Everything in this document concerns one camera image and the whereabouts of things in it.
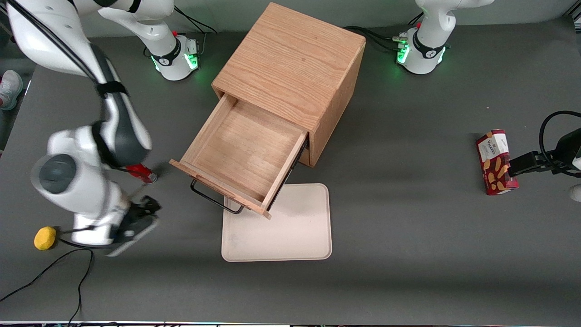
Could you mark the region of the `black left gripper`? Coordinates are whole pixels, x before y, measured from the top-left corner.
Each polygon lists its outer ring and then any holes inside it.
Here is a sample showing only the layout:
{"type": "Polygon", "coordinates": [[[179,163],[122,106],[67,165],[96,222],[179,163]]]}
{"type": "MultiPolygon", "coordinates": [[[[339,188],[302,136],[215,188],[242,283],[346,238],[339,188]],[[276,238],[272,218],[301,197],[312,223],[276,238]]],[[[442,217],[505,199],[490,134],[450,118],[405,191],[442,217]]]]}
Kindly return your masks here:
{"type": "Polygon", "coordinates": [[[510,161],[510,177],[532,172],[550,171],[552,174],[579,175],[580,174],[580,147],[581,129],[565,134],[558,139],[556,148],[546,151],[544,147],[544,129],[540,130],[540,149],[544,159],[538,161],[539,152],[529,152],[510,161]]]}

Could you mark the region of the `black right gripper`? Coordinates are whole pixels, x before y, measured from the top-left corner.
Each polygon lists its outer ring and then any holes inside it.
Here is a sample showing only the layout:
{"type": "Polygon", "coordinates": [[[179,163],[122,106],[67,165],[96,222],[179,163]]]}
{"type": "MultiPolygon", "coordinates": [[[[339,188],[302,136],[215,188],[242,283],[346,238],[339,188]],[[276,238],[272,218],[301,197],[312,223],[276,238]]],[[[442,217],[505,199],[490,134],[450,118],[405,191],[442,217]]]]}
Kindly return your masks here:
{"type": "Polygon", "coordinates": [[[119,240],[139,240],[158,225],[157,211],[161,205],[145,195],[139,205],[132,205],[119,225],[119,240]]]}

